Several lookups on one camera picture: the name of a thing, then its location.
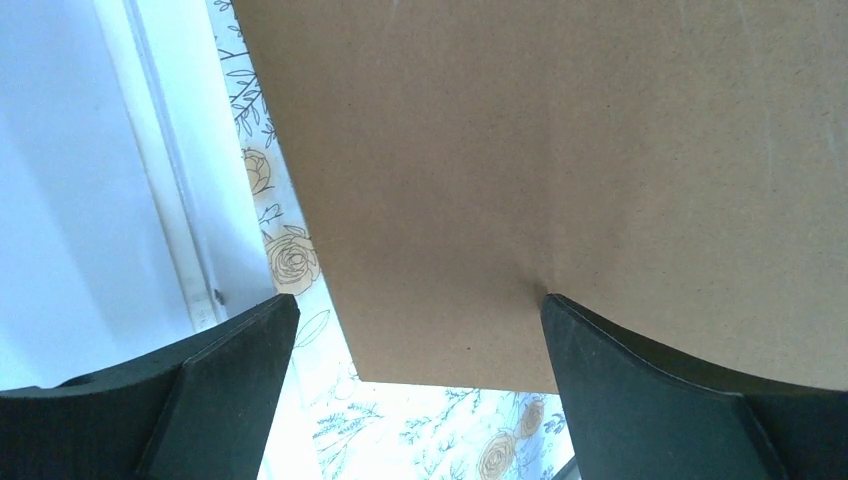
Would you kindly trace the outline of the borderless landscape photo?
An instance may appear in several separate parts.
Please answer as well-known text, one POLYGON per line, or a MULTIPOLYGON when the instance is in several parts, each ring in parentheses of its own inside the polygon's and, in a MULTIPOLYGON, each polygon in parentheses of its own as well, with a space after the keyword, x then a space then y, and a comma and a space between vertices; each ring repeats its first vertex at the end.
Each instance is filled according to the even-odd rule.
POLYGON ((1 386, 193 332, 89 1, 1 5, 1 386))

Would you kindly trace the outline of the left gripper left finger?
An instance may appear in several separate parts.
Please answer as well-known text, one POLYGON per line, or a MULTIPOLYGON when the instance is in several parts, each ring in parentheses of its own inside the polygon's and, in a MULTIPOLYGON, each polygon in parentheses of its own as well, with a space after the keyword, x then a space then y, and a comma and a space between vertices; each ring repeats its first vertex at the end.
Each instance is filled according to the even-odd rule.
POLYGON ((279 294, 53 388, 1 394, 5 479, 254 479, 300 311, 279 294))

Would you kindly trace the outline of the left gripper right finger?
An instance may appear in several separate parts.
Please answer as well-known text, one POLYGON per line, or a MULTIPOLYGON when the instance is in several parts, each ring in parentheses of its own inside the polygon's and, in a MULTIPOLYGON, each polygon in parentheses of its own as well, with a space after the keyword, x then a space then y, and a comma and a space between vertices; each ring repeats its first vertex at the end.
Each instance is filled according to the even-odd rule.
POLYGON ((547 295, 541 323, 585 479, 843 479, 847 395, 746 374, 547 295))

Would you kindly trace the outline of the brown cardboard backing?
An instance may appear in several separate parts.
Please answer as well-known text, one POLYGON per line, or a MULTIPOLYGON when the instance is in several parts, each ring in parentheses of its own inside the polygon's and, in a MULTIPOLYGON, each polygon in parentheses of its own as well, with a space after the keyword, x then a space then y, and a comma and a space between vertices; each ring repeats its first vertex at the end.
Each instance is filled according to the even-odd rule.
POLYGON ((847 385, 843 1, 238 1, 353 364, 555 391, 562 294, 847 385))

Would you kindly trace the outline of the white picture frame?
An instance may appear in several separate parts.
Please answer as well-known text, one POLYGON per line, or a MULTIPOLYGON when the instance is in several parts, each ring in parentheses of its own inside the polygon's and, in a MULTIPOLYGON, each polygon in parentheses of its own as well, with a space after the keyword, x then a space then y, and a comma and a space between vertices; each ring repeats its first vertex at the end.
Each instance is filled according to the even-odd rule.
POLYGON ((188 315, 208 329, 274 288, 207 6, 94 9, 188 315))

